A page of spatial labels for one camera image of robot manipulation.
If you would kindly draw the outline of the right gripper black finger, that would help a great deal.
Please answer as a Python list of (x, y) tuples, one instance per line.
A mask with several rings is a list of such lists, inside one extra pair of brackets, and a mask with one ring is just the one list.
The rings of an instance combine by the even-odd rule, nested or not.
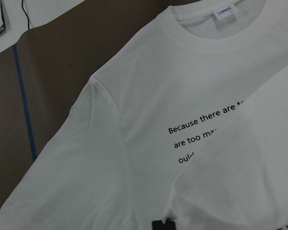
[(163, 223), (161, 220), (152, 221), (152, 230), (176, 230), (176, 223), (172, 220), (166, 220)]

